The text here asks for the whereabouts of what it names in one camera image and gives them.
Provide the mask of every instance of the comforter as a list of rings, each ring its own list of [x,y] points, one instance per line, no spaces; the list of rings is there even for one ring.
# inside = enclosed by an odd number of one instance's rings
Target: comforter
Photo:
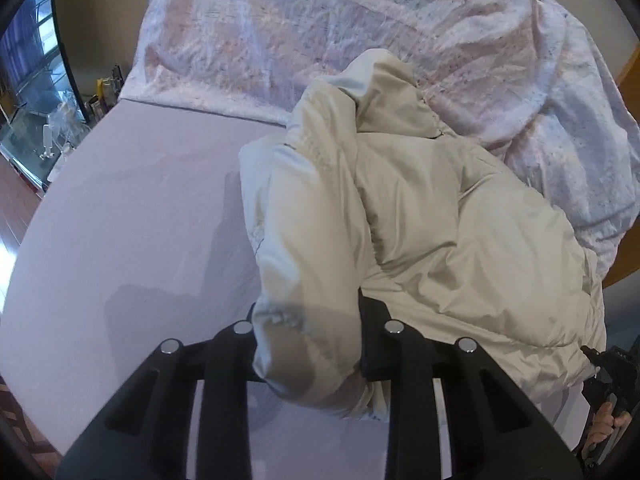
[[[640,210],[640,130],[555,0],[149,0],[122,96],[286,124],[316,76],[369,48],[562,208],[606,275]]]
[[[565,214],[369,50],[316,79],[286,133],[240,153],[260,269],[254,367],[283,398],[385,418],[358,371],[358,288],[425,337],[475,338],[534,400],[584,380],[606,336],[595,254]]]

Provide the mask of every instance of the black handle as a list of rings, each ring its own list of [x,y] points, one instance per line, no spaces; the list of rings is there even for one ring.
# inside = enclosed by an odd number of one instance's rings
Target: black handle
[[[613,411],[611,415],[614,418],[618,418],[620,415],[625,413],[626,411],[626,403],[622,401],[622,399],[617,398],[614,403]],[[607,450],[607,446],[609,445],[609,441],[613,435],[608,436],[601,443],[597,444],[595,448],[587,455],[587,458],[584,460],[584,465],[587,469],[592,469],[599,465],[604,458],[601,458],[603,453]]]
[[[433,379],[445,397],[452,479],[581,480],[556,430],[484,349],[424,337],[392,320],[382,301],[359,295],[360,369],[391,381],[386,480],[441,478]]]
[[[240,321],[220,331],[206,350],[196,478],[251,480],[246,382],[254,378],[255,337]]]

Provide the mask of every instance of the mattress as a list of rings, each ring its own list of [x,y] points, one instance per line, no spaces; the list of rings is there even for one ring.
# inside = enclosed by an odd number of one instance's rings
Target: mattress
[[[207,340],[246,317],[259,278],[238,151],[278,129],[122,101],[69,158],[0,325],[2,375],[59,452],[163,339]],[[573,445],[587,408],[579,387],[563,395],[543,411]],[[257,480],[383,477],[386,424],[286,404],[264,384],[250,384],[248,405]]]
[[[149,0],[122,95],[286,124],[316,76],[370,48],[562,209],[604,278],[640,210],[640,130],[555,0]]]

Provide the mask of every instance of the finger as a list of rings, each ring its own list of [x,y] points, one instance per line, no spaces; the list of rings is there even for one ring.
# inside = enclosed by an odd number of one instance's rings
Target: finger
[[[611,415],[611,413],[613,413],[613,403],[612,402],[605,402],[600,409],[598,410],[598,413],[596,413],[596,416],[598,415]]]
[[[594,433],[587,439],[587,444],[588,446],[590,446],[591,444],[599,444],[601,442],[604,442],[608,437],[609,435]]]
[[[598,413],[593,417],[594,424],[607,424],[608,426],[613,426],[614,419],[613,415],[610,413]]]
[[[623,413],[613,421],[613,425],[616,428],[623,428],[629,424],[631,424],[631,414],[629,412]]]
[[[589,434],[594,434],[594,433],[602,433],[605,435],[610,435],[611,433],[613,433],[613,426],[610,426],[609,424],[603,424],[603,423],[593,424],[591,429],[589,430]]]

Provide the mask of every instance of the wooden floor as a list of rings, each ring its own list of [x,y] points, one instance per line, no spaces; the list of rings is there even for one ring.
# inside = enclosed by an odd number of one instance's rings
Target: wooden floor
[[[0,155],[0,312],[4,306],[15,257],[39,204],[40,199],[34,190],[15,173],[14,168],[4,156]],[[0,376],[0,416],[14,428],[16,435],[36,462],[45,472],[53,476],[60,462],[60,456],[22,412],[4,384],[2,376]]]
[[[0,155],[0,312],[15,257],[40,199]]]

